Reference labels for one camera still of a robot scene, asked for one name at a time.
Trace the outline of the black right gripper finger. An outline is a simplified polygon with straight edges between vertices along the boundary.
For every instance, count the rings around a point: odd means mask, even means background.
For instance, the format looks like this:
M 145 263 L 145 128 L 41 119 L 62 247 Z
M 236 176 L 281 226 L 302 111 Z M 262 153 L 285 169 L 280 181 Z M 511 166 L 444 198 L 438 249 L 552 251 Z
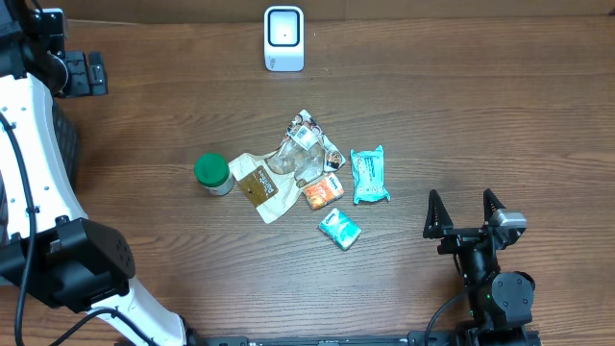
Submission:
M 447 236 L 454 228 L 441 197 L 435 189 L 429 194 L 429 206 L 423 231 L 423 238 L 436 239 Z
M 496 210 L 504 208 L 504 204 L 496 197 L 494 192 L 487 188 L 483 192 L 483 215 L 484 222 L 488 223 Z

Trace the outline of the teal wet wipes pack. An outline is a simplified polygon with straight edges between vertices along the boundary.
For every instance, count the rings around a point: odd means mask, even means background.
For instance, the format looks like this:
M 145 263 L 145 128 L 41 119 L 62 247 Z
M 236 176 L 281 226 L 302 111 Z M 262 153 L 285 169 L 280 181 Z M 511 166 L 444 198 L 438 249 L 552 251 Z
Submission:
M 381 145 L 372 151 L 350 151 L 354 179 L 353 202 L 378 202 L 391 199 L 384 184 L 384 152 Z

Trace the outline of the green Kleenex tissue pack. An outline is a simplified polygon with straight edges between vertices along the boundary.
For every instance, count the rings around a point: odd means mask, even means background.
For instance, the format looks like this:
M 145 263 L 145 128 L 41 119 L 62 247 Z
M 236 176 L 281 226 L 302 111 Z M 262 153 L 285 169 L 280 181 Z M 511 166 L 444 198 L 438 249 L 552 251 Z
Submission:
M 318 229 L 343 251 L 349 250 L 361 234 L 361 228 L 337 208 L 332 209 L 319 223 Z

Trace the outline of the orange Kleenex tissue pack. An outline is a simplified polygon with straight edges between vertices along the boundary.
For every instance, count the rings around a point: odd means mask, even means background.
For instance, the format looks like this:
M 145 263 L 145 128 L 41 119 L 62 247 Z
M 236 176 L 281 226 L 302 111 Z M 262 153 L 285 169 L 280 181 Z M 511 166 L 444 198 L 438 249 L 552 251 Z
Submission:
M 304 189 L 307 203 L 312 210 L 319 210 L 340 199 L 344 188 L 334 173 L 322 176 L 316 183 Z

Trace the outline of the green lid jar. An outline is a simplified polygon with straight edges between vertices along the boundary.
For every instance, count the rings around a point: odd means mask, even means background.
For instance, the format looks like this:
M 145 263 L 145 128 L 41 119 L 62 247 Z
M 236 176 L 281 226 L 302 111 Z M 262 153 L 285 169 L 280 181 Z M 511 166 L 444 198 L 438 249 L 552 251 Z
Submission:
M 217 153 L 207 153 L 194 164 L 194 174 L 210 195 L 222 196 L 234 187 L 234 177 L 227 161 Z

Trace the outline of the dried mushroom pouch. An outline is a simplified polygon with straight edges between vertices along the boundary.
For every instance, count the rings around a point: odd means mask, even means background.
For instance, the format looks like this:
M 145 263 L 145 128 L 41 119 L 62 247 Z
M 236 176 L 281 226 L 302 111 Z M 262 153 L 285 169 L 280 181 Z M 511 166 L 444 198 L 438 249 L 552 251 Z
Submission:
M 345 162 L 315 118 L 302 110 L 291 120 L 277 149 L 260 156 L 244 153 L 229 167 L 261 219 L 270 224 L 295 205 L 307 186 Z

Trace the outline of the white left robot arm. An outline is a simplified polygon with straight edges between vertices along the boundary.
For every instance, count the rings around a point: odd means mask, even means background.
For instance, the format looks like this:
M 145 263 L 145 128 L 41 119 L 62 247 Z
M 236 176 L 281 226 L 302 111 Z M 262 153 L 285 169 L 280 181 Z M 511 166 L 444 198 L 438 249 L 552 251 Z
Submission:
M 1 276 L 21 298 L 100 318 L 135 345 L 193 345 L 185 320 L 137 279 L 125 237 L 74 190 L 79 139 L 59 100 L 108 92 L 100 53 L 68 51 L 64 13 L 1 4 Z

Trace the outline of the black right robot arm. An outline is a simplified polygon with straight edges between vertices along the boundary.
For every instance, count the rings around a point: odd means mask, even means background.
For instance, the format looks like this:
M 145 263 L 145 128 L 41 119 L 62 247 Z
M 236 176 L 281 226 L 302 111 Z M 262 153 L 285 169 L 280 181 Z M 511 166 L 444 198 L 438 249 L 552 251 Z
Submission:
M 475 228 L 454 226 L 436 190 L 429 194 L 423 237 L 438 239 L 437 252 L 451 255 L 464 290 L 439 308 L 419 338 L 425 345 L 539 345 L 538 332 L 529 332 L 535 281 L 526 272 L 504 272 L 497 253 L 516 243 L 528 220 L 509 210 L 492 190 L 483 192 L 483 223 Z M 471 318 L 452 331 L 435 333 L 439 316 L 467 300 Z

